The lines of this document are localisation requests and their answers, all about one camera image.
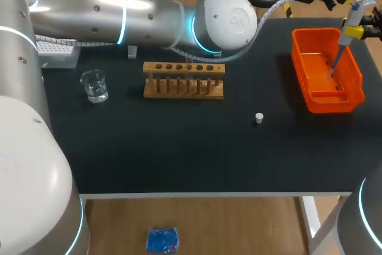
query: floor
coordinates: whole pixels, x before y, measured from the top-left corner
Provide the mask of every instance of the floor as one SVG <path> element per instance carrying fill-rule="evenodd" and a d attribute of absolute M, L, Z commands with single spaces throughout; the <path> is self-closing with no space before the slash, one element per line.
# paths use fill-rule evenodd
<path fill-rule="evenodd" d="M 183 1 L 194 4 L 196 0 Z M 349 10 L 339 5 L 330 12 L 321 2 L 293 2 L 291 8 L 294 17 L 345 17 Z M 286 17 L 284 9 L 277 10 L 273 17 Z M 366 43 L 382 73 L 379 39 L 367 39 Z M 322 223 L 337 198 L 315 200 Z M 179 253 L 183 255 L 308 254 L 296 198 L 97 200 L 87 202 L 87 216 L 90 255 L 145 254 L 147 231 L 152 226 L 178 227 Z"/>

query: white table frame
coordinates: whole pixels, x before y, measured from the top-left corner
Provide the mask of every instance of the white table frame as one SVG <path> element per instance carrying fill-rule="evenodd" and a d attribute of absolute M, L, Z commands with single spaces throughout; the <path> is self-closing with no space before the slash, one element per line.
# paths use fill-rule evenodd
<path fill-rule="evenodd" d="M 325 255 L 327 246 L 334 241 L 338 242 L 337 216 L 343 202 L 350 194 L 351 192 L 152 192 L 81 194 L 81 199 L 85 205 L 88 199 L 299 197 L 309 239 L 309 254 Z M 321 224 L 314 196 L 344 196 L 344 198 L 335 206 L 327 220 Z"/>

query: wooden peg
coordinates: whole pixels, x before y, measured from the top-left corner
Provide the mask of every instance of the wooden peg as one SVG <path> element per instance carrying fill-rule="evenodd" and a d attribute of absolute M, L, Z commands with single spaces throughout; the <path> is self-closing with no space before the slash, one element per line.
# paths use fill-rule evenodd
<path fill-rule="evenodd" d="M 180 93 L 180 77 L 177 78 L 177 93 Z"/>
<path fill-rule="evenodd" d="M 166 78 L 166 90 L 168 93 L 170 92 L 170 78 L 169 77 Z"/>
<path fill-rule="evenodd" d="M 211 79 L 207 79 L 207 95 L 210 93 L 211 91 Z"/>
<path fill-rule="evenodd" d="M 197 94 L 201 93 L 201 80 L 200 79 L 196 80 L 196 93 Z"/>
<path fill-rule="evenodd" d="M 189 94 L 190 93 L 190 78 L 187 78 L 186 79 L 186 93 Z"/>
<path fill-rule="evenodd" d="M 156 92 L 157 93 L 161 92 L 161 79 L 160 78 L 156 79 Z"/>

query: cable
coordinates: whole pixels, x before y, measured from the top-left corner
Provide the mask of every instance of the cable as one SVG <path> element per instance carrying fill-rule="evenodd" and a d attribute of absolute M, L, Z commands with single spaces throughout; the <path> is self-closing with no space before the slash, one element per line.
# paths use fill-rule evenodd
<path fill-rule="evenodd" d="M 244 46 L 243 49 L 241 49 L 235 55 L 232 55 L 232 56 L 229 56 L 229 57 L 225 57 L 225 58 L 206 58 L 206 57 L 199 57 L 199 56 L 187 53 L 187 52 L 185 52 L 185 51 L 183 51 L 181 49 L 178 49 L 178 48 L 173 48 L 172 50 L 173 50 L 173 52 L 175 52 L 175 53 L 177 53 L 177 54 L 179 54 L 179 55 L 181 55 L 181 56 L 183 56 L 183 57 L 185 57 L 187 59 L 197 60 L 197 61 L 201 61 L 201 62 L 222 63 L 222 62 L 229 62 L 229 61 L 235 60 L 237 58 L 240 58 L 246 52 L 248 52 L 248 50 L 252 47 L 252 44 L 255 42 L 258 34 L 261 31 L 261 28 L 263 28 L 263 25 L 264 25 L 265 21 L 269 18 L 269 16 L 277 8 L 279 8 L 280 6 L 282 6 L 283 4 L 285 4 L 285 3 L 289 2 L 289 1 L 293 1 L 293 0 L 279 0 L 278 2 L 273 4 L 271 8 L 268 9 L 268 11 L 264 14 L 263 18 L 261 18 L 260 22 L 258 23 L 255 36 L 253 36 L 251 42 L 249 42 L 248 45 Z"/>
<path fill-rule="evenodd" d="M 74 47 L 98 47 L 98 46 L 109 46 L 115 45 L 114 43 L 105 43 L 105 42 L 77 42 L 71 40 L 62 40 L 52 37 L 46 37 L 41 35 L 36 35 L 36 41 L 47 42 L 64 46 L 74 46 Z"/>

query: yellow black warning tape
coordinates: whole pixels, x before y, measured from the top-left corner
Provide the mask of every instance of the yellow black warning tape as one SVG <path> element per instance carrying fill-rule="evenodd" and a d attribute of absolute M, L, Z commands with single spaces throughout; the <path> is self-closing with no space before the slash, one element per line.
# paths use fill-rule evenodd
<path fill-rule="evenodd" d="M 293 18 L 292 8 L 289 2 L 284 4 L 284 10 L 287 18 Z"/>

